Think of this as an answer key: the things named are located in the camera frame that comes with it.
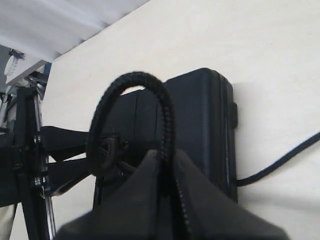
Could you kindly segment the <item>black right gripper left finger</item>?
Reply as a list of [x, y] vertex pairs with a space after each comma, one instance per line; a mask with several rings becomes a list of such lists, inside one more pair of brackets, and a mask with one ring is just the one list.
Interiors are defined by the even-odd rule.
[[172, 240], [169, 199], [158, 189], [160, 163], [150, 150], [133, 175], [100, 206], [63, 225], [58, 240]]

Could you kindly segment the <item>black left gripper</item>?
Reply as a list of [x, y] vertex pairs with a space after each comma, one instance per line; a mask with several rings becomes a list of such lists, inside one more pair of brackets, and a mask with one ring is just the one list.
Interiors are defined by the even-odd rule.
[[[52, 240], [56, 224], [51, 195], [63, 195], [91, 175], [85, 159], [67, 160], [86, 151], [88, 132], [42, 127], [34, 87], [18, 89], [16, 99], [13, 131], [0, 136], [0, 205], [21, 203], [28, 238]], [[45, 151], [56, 162], [49, 163]]]

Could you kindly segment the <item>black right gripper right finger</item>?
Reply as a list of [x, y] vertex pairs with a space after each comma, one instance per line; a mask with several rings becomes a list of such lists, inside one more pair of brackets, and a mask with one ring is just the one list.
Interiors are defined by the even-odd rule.
[[172, 171], [187, 240], [287, 240], [280, 227], [240, 207], [214, 186], [182, 150]]

